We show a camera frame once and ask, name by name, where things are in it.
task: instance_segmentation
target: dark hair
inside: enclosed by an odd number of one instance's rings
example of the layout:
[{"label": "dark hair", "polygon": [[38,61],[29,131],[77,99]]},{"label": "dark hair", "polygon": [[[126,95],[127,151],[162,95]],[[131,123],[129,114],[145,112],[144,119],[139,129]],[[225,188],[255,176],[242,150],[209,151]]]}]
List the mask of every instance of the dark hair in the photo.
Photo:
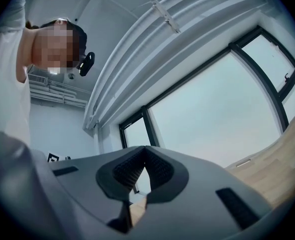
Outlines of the dark hair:
[{"label": "dark hair", "polygon": [[[71,23],[69,20],[64,19],[67,21],[67,29],[68,30],[72,30],[75,31],[75,33],[78,35],[79,37],[79,51],[80,51],[80,55],[84,56],[85,55],[85,50],[86,50],[86,43],[87,43],[87,35],[86,33],[83,31],[83,29],[78,26],[75,25],[73,23]],[[55,24],[57,20],[52,20],[46,24],[41,25],[41,27],[38,27],[36,25],[32,26],[32,24],[30,23],[30,21],[26,22],[26,28],[30,29],[30,30],[35,30],[35,29],[42,29],[42,28],[46,28],[46,27],[50,27],[53,26]]]}]

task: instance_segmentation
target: person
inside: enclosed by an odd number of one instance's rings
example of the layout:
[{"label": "person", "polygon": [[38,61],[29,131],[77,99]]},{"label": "person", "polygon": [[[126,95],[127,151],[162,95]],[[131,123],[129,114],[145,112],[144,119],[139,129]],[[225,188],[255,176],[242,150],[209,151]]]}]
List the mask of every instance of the person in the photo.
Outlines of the person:
[{"label": "person", "polygon": [[28,66],[55,73],[74,68],[85,53],[87,35],[64,18],[31,27],[24,6],[25,0],[12,0],[0,17],[0,132],[29,146]]}]

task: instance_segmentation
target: shoulder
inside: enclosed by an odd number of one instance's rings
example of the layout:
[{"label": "shoulder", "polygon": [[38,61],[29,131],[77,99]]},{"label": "shoulder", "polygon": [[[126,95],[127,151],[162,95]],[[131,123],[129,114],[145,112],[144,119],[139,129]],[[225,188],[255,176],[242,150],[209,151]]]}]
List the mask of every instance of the shoulder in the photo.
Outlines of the shoulder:
[{"label": "shoulder", "polygon": [[0,33],[18,31],[25,27],[26,0],[11,0],[0,16]]}]

